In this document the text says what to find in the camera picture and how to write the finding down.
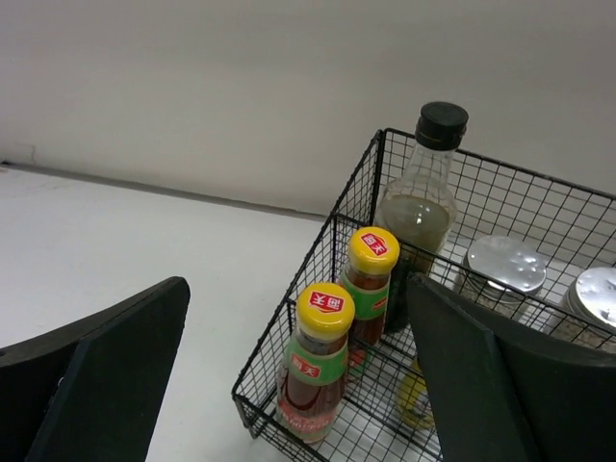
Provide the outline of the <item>white jar silver lid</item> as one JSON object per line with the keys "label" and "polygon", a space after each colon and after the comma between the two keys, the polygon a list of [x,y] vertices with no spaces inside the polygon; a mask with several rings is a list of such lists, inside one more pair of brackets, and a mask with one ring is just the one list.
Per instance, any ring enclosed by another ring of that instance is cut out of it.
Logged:
{"label": "white jar silver lid", "polygon": [[465,298],[514,321],[539,295],[547,280],[545,259],[528,244],[500,235],[473,241],[463,259],[453,290]]}
{"label": "white jar silver lid", "polygon": [[582,272],[551,318],[550,334],[579,346],[615,353],[615,268]]}

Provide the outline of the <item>small yellow bottle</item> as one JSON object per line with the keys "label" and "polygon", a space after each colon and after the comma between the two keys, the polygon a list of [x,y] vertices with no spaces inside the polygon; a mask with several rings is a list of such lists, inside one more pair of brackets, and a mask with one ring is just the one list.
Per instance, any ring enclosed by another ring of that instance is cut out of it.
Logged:
{"label": "small yellow bottle", "polygon": [[397,406],[401,420],[407,425],[430,429],[435,426],[426,382],[418,358],[411,363],[411,370],[400,382]]}

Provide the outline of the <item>tall clear black-cap bottle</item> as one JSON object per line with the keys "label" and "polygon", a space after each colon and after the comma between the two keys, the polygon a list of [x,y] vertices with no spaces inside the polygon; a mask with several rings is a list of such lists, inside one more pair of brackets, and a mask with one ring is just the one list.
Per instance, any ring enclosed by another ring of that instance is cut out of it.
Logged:
{"label": "tall clear black-cap bottle", "polygon": [[468,112],[445,101],[424,104],[415,130],[415,146],[402,175],[386,185],[374,224],[400,241],[398,262],[391,273],[386,334],[409,323],[406,281],[409,275],[428,275],[448,237],[457,214],[449,190],[454,151],[466,133]]}

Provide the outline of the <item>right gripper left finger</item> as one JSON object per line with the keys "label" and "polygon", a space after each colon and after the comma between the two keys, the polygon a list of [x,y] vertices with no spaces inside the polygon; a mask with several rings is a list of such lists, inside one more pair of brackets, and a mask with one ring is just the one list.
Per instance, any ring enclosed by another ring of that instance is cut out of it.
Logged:
{"label": "right gripper left finger", "polygon": [[145,460],[190,298],[173,276],[2,347],[2,460]]}

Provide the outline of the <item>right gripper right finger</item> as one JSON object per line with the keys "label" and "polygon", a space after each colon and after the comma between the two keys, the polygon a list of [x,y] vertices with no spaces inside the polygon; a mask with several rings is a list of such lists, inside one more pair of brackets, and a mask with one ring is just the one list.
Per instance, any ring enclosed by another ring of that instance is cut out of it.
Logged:
{"label": "right gripper right finger", "polygon": [[411,275],[408,316],[447,461],[612,461],[615,357]]}

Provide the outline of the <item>yellow-cap sauce bottle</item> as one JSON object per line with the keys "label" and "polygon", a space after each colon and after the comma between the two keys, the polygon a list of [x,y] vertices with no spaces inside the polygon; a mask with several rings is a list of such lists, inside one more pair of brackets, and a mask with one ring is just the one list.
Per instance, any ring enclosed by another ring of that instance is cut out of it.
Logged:
{"label": "yellow-cap sauce bottle", "polygon": [[354,317],[354,301],[338,284],[311,284],[297,298],[295,330],[277,375],[276,417],[306,444],[323,440],[336,419]]}
{"label": "yellow-cap sauce bottle", "polygon": [[352,335],[367,345],[376,345],[383,333],[391,273],[399,254],[398,240],[381,227],[362,227],[349,239],[339,283],[355,303]]}

